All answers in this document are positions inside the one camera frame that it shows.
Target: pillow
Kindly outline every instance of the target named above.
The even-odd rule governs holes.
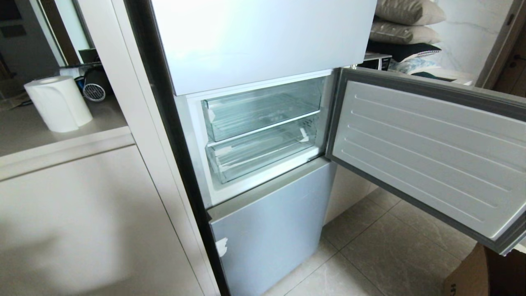
[[[378,0],[375,14],[391,22],[425,26],[446,20],[446,14],[429,0]]]
[[[389,71],[400,72],[409,75],[434,68],[440,68],[440,66],[433,61],[427,61],[421,57],[415,57],[403,63],[391,61],[389,64]]]
[[[405,45],[369,41],[367,44],[367,51],[390,54],[393,56],[393,60],[402,63],[415,57],[423,57],[439,53],[442,50],[436,46],[425,43]]]
[[[386,21],[372,22],[369,39],[392,44],[434,44],[440,42],[435,30],[424,26],[405,26]]]

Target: refrigerator door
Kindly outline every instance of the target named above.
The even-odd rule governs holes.
[[[319,157],[208,211],[233,296],[261,295],[315,252],[335,172]]]
[[[177,95],[361,63],[376,0],[151,0]]]
[[[342,70],[327,157],[506,254],[526,236],[526,99]]]

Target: cardboard box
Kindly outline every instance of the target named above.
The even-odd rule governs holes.
[[[443,296],[525,296],[526,254],[498,255],[481,244],[444,281]]]

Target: bottom refrigerator door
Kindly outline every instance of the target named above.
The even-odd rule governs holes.
[[[208,211],[233,296],[261,295],[315,252],[335,171],[320,157]]]

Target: white cabinet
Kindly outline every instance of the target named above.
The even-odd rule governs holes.
[[[152,0],[177,95],[359,64],[375,0]]]
[[[0,294],[202,295],[135,145],[0,182]]]

